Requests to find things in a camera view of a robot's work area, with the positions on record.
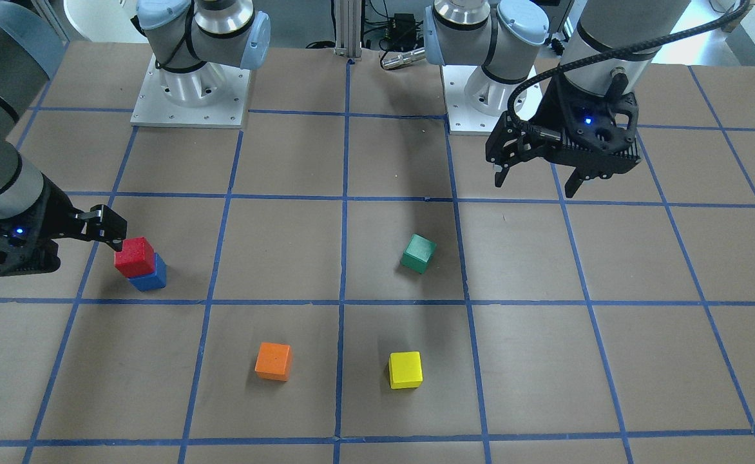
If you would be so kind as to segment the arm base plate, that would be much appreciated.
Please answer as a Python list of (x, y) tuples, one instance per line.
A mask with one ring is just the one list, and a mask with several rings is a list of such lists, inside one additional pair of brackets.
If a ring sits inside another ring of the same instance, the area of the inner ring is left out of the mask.
[(130, 123), (240, 130), (253, 77), (251, 70), (215, 63), (191, 73), (171, 73), (157, 68), (150, 59)]
[(441, 74), (450, 133), (489, 135), (517, 86), (491, 80), (479, 66), (443, 66)]

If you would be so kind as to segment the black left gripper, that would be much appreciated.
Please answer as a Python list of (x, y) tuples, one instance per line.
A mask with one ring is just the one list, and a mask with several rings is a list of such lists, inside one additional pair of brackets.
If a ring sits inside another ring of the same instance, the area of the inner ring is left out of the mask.
[(493, 185), (501, 188), (510, 168), (536, 158), (574, 168), (564, 186), (573, 198), (585, 181), (625, 174), (642, 161), (636, 141), (638, 104), (623, 71), (613, 71), (604, 96), (551, 77), (536, 114), (528, 121), (504, 112), (486, 141)]

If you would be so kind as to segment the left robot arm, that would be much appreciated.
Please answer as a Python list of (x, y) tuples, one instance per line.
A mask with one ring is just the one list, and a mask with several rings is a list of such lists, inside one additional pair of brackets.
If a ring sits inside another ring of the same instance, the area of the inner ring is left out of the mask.
[(539, 1), (434, 1), (425, 10), (425, 58), (442, 70), (451, 129), (485, 135), (484, 158), (500, 187), (509, 170), (536, 158), (573, 168), (565, 196), (592, 179), (640, 163), (634, 88), (658, 45), (566, 65), (668, 35), (687, 1), (587, 1), (546, 88), (534, 62), (555, 32)]

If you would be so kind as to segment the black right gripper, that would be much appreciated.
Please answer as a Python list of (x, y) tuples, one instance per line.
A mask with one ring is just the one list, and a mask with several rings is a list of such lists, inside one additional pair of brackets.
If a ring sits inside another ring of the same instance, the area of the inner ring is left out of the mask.
[(101, 242), (122, 251), (128, 223), (107, 205), (83, 212), (48, 179), (25, 211), (0, 219), (0, 276), (51, 273), (59, 269), (57, 238)]

